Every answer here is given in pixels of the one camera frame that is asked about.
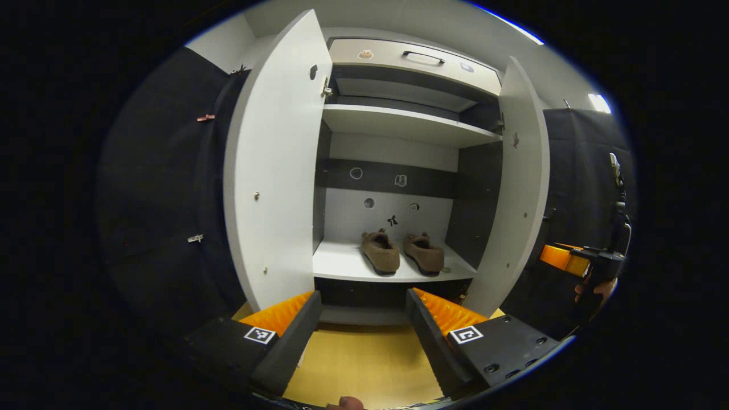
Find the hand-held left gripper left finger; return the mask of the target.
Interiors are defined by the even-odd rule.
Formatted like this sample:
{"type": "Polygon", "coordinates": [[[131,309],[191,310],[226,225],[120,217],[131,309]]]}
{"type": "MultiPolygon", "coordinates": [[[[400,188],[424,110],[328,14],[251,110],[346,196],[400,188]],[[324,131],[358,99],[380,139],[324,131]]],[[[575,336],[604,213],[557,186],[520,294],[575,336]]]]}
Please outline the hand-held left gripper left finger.
{"type": "Polygon", "coordinates": [[[235,392],[281,396],[323,311],[310,291],[240,320],[217,318],[182,339],[203,374],[235,392]]]}

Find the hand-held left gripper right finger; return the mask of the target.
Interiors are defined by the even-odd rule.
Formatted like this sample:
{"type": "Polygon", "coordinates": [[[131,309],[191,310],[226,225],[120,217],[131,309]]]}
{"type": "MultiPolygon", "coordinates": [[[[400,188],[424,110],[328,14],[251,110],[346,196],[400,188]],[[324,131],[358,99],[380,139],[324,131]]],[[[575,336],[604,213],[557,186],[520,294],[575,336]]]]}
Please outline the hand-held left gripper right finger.
{"type": "Polygon", "coordinates": [[[452,400],[508,383],[560,349],[560,342],[512,315],[488,319],[419,288],[406,291],[406,313],[452,400]]]}

